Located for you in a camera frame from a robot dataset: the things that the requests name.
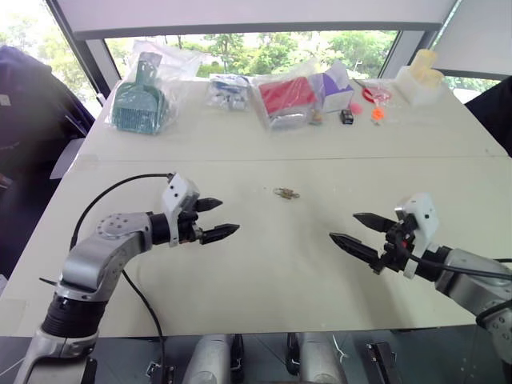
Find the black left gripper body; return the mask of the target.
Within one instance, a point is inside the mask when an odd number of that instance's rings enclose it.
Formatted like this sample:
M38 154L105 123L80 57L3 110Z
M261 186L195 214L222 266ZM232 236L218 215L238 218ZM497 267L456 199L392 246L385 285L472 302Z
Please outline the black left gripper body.
M178 216L178 242L180 244L199 242L203 244L203 229L197 224L198 213L183 211Z

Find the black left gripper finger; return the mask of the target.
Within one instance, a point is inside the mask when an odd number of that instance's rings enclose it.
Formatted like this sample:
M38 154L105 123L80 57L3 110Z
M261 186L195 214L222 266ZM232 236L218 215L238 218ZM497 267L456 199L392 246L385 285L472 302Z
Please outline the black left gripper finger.
M212 210L223 204L223 201L216 198L200 198L194 204L194 211L201 213Z
M199 242L201 245L206 245L221 241L234 234L239 227L240 225L230 223L215 226L213 229L203 231L199 237Z

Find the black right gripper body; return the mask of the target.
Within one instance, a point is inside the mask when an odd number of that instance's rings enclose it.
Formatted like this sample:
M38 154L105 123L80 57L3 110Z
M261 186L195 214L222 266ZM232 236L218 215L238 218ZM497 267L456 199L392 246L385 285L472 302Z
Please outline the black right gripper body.
M414 218L405 218L399 222L393 222L387 218L380 218L376 231L385 234L383 253L378 257L373 271L380 274L384 269L394 272L404 271L409 260L407 239L414 238L414 230L417 224Z

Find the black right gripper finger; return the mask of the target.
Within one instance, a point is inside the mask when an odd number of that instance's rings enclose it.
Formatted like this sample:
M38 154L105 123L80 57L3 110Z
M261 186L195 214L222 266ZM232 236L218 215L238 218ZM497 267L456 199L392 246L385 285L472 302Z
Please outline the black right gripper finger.
M365 244L360 240L353 238L347 234L341 233L329 233L331 240L346 253L356 257L368 265L375 265L378 260L378 252Z
M379 233L388 232L396 224L395 221L374 213L355 213L353 214L353 217L367 228L370 228Z

